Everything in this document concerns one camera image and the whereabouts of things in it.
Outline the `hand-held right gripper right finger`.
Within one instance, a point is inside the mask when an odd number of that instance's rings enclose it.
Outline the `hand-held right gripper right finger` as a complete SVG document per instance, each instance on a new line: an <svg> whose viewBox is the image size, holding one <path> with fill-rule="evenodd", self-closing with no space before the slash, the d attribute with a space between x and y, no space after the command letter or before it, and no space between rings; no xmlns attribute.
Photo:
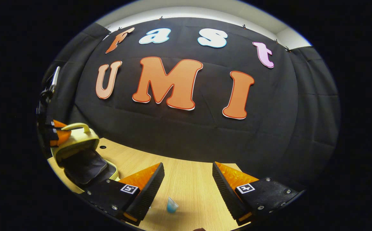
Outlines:
<svg viewBox="0 0 372 231"><path fill-rule="evenodd" d="M302 195L302 185L282 176L261 179L213 162L212 176L238 225L258 224Z"/></svg>

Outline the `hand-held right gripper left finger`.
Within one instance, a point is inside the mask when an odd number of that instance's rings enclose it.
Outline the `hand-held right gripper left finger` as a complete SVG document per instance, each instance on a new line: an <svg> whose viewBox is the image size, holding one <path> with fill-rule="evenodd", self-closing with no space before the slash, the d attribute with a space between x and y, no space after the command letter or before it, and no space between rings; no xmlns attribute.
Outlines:
<svg viewBox="0 0 372 231"><path fill-rule="evenodd" d="M106 179L89 187L82 197L110 216L138 226L145 218L164 179L162 162L119 181Z"/></svg>

